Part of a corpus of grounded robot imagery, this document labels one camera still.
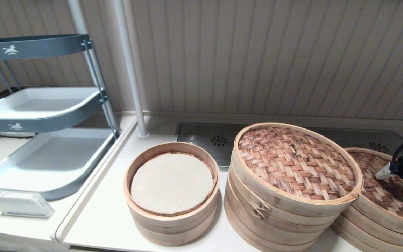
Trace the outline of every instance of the white table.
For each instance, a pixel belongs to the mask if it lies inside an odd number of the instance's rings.
[[[229,224],[224,209],[219,208],[213,225],[197,240],[179,247],[162,247],[149,242],[137,231],[133,219],[128,211],[122,190],[122,179],[129,163],[142,151],[153,145],[174,140],[178,122],[204,123],[238,123],[251,124],[260,121],[281,121],[312,127],[336,128],[363,128],[363,129],[391,129],[396,127],[403,131],[403,123],[397,122],[387,126],[383,121],[352,121],[348,119],[324,118],[294,118],[294,117],[259,117],[259,116],[225,116],[225,115],[190,115],[190,114],[159,114],[146,117],[147,129],[150,136],[138,137],[138,129],[119,149],[115,160],[109,167],[106,175],[94,192],[91,193],[87,204],[73,222],[69,232],[62,237],[65,244],[80,246],[70,251],[86,251],[81,247],[110,249],[133,252],[206,252],[231,251],[250,252],[258,251],[233,230]],[[227,172],[221,172],[221,192],[224,195]],[[308,250],[309,252],[359,252],[330,228],[318,238],[317,242]]]
[[[134,116],[124,117],[121,122],[121,127],[129,128],[135,121]],[[24,145],[27,141],[28,139],[0,137],[0,161]],[[19,252],[68,251],[68,245],[61,244],[57,241],[57,229],[100,167],[102,167],[102,164],[94,169],[89,179],[77,193],[57,201],[49,202],[55,210],[54,215],[50,219],[0,215],[0,250]]]

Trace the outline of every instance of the white tray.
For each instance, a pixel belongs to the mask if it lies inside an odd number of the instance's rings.
[[[72,127],[101,105],[96,87],[26,88],[0,99],[0,132],[50,132]]]
[[[0,161],[0,189],[34,191],[47,200],[75,193],[112,140],[110,129],[42,133]]]

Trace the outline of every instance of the bamboo steamer basket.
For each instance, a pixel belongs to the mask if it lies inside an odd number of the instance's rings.
[[[357,163],[336,143],[301,127],[259,123],[236,136],[224,204],[233,228],[257,249],[305,251],[362,186]]]
[[[345,239],[349,244],[352,246],[356,247],[357,249],[360,249],[361,251],[364,252],[384,252],[382,250],[378,250],[376,248],[373,248],[363,242],[361,242],[359,239],[354,237],[352,234],[344,230],[337,222],[334,222],[331,225],[331,228],[343,239]]]
[[[172,216],[141,208],[133,201],[130,191],[136,171],[150,159],[166,153],[184,153],[198,158],[213,179],[213,188],[205,201]],[[135,225],[145,238],[162,246],[180,246],[201,236],[211,225],[219,202],[219,183],[219,167],[208,152],[185,142],[167,142],[145,150],[133,160],[123,179],[123,191]]]
[[[341,236],[346,231],[345,240],[352,236],[378,251],[403,251],[403,179],[375,179],[391,156],[363,148],[346,150],[359,164],[365,181],[360,197],[337,218],[333,229]]]

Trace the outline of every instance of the stainless steel drain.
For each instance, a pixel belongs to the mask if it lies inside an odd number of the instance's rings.
[[[370,142],[369,147],[373,150],[376,150],[381,153],[389,153],[390,149],[388,149],[385,145],[381,145],[378,142]]]
[[[231,160],[234,139],[247,125],[179,123],[176,140],[190,142],[205,149],[215,159],[221,170],[227,170]],[[403,143],[403,138],[393,131],[356,129],[309,128],[341,147],[360,147],[393,155]]]
[[[222,136],[213,136],[211,138],[211,143],[213,143],[214,145],[217,145],[218,147],[220,147],[220,145],[225,146],[228,141],[225,137]]]

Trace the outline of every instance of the metal rod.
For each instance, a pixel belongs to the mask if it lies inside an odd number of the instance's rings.
[[[4,60],[4,64],[6,65],[8,72],[10,73],[10,75],[12,76],[13,81],[16,84],[16,87],[18,87],[18,90],[21,90],[21,86],[18,83],[18,80],[16,79],[15,75],[13,74],[12,68],[10,67],[10,64],[7,62],[7,60]]]
[[[100,93],[101,102],[102,102],[102,109],[104,110],[105,118],[107,119],[107,123],[110,126],[110,128],[112,128],[113,135],[114,135],[115,139],[117,139],[117,137],[118,137],[118,129],[114,127],[114,125],[112,123],[112,119],[110,117],[110,113],[108,112],[107,103],[105,102],[105,98],[108,98],[108,96],[104,97],[104,89],[100,86],[99,79],[96,77],[96,70],[94,69],[93,60],[91,59],[90,50],[88,49],[88,41],[83,40],[82,45],[85,47],[85,53],[88,56],[87,59],[89,61],[88,62],[89,65],[90,65],[91,75],[93,76],[93,78],[95,80],[96,86],[99,88],[99,93]]]
[[[81,33],[81,34],[87,34],[88,29],[86,27],[85,18],[83,17],[82,8],[80,6],[80,1],[79,0],[68,0],[68,5],[71,10],[72,19],[74,19],[74,24],[76,26],[77,32]],[[89,54],[85,53],[84,55],[85,55],[85,59],[88,64],[88,67],[91,68],[89,58],[90,57],[92,57],[93,59],[97,58],[97,56],[95,55],[95,51],[90,50]],[[99,61],[95,60],[95,61],[93,61],[93,64],[94,64],[94,66],[96,66],[95,73],[93,73],[91,71],[90,72],[91,72],[91,77],[93,78],[94,85],[97,86],[96,82],[99,82],[100,86],[102,88],[104,88],[105,91],[107,91],[107,87],[105,86],[105,81],[104,81],[104,78],[102,75],[102,71],[100,70]],[[119,131],[119,127],[116,122],[116,117],[113,113],[113,108],[112,108],[111,102],[107,101],[107,102],[105,102],[105,105],[107,106],[107,112],[109,113],[109,116],[112,119],[111,123],[113,124],[114,128],[118,129],[118,131]]]
[[[93,48],[91,51],[89,51],[90,57],[91,58],[94,57],[94,59],[96,59],[93,62],[94,67],[96,68],[96,71],[95,71],[96,72],[96,77],[99,80],[99,84],[105,90],[105,93],[107,94],[107,102],[106,102],[107,103],[107,110],[108,110],[108,113],[110,115],[110,118],[112,119],[112,124],[113,124],[114,128],[117,129],[117,131],[119,131],[119,127],[118,127],[116,118],[114,116],[113,109],[111,107],[112,101],[110,100],[110,95],[108,94],[108,89],[105,86],[105,78],[104,78],[104,75],[102,74],[102,69],[100,68],[100,65],[99,65],[99,58],[97,57],[96,45],[93,43],[92,39],[90,39],[90,43],[91,43],[91,47]]]
[[[1,67],[0,67],[0,74],[1,74],[1,77],[3,78],[4,84],[6,85],[8,91],[9,91],[11,94],[13,94],[12,88],[11,88],[10,85],[8,84],[7,79],[5,78],[5,75],[4,75],[3,70],[1,69]]]
[[[135,64],[133,61],[133,50],[132,45],[130,43],[130,36],[128,34],[128,26],[125,16],[125,7],[123,4],[123,0],[115,0],[114,5],[115,5],[115,14],[118,24],[120,40],[122,44],[122,50],[124,54],[125,65],[127,66],[128,81],[130,82],[133,104],[135,107],[136,117],[138,120],[139,137],[147,137],[149,133],[147,132],[146,129],[146,123],[144,121],[144,113],[142,111],[141,96],[139,95]]]

